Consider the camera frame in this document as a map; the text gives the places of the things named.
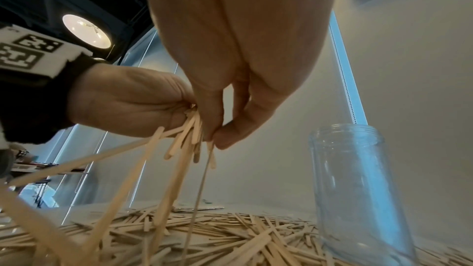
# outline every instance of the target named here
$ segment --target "black cuff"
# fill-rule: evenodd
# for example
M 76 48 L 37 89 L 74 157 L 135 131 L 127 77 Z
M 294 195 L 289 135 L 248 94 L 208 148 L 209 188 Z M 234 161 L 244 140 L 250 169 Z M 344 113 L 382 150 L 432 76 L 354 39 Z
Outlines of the black cuff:
M 0 120 L 6 140 L 45 143 L 59 130 L 73 126 L 67 116 L 69 91 L 75 80 L 97 63 L 81 54 L 43 87 L 3 84 Z

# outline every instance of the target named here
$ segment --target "dark ceiling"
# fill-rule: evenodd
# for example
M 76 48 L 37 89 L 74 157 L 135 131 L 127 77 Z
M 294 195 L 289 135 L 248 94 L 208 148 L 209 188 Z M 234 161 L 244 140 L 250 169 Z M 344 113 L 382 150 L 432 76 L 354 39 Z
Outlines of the dark ceiling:
M 81 16 L 100 27 L 112 46 L 83 43 L 63 25 L 62 16 Z M 111 62 L 152 27 L 146 0 L 0 0 L 0 22 L 13 23 L 78 44 Z

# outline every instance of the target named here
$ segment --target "hand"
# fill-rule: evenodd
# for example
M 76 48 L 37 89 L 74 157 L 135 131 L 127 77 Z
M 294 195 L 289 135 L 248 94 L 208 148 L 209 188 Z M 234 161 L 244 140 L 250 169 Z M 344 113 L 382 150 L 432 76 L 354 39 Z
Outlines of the hand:
M 268 120 L 310 74 L 333 0 L 148 0 L 160 37 L 189 78 L 205 138 L 227 148 Z M 234 88 L 222 127 L 223 89 Z
M 68 116 L 77 124 L 112 133 L 148 137 L 163 126 L 181 126 L 195 103 L 190 86 L 174 74 L 96 64 L 73 85 Z

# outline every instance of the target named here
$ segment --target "glass jar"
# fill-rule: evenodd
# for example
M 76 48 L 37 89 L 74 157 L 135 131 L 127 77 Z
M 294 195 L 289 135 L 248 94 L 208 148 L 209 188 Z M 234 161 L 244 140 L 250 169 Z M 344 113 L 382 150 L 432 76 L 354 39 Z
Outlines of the glass jar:
M 313 133 L 309 143 L 324 246 L 364 266 L 418 265 L 378 130 L 333 125 Z

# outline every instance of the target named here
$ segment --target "pile of wooden sticks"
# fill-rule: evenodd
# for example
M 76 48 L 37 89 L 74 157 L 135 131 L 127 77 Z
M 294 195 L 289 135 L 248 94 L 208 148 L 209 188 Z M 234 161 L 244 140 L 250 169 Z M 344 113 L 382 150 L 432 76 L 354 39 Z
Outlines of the pile of wooden sticks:
M 172 213 L 191 160 L 198 162 L 202 144 L 202 121 L 194 108 L 183 126 L 166 131 L 160 127 L 150 138 L 91 155 L 62 165 L 15 178 L 0 186 L 2 215 L 11 218 L 0 227 L 0 266 L 150 266 L 150 265 L 271 265 L 347 266 L 322 248 L 318 230 L 310 222 L 253 216 L 198 212 L 205 176 L 215 168 L 213 145 L 207 144 L 208 161 L 192 214 Z M 174 140 L 165 154 L 180 156 L 165 195 L 156 207 L 125 215 L 119 210 L 137 181 L 144 162 L 158 142 Z M 9 190 L 47 176 L 145 146 L 144 154 L 130 170 L 119 191 L 97 221 L 57 228 L 46 217 Z M 438 254 L 421 250 L 426 266 L 473 266 L 473 260 L 459 251 Z

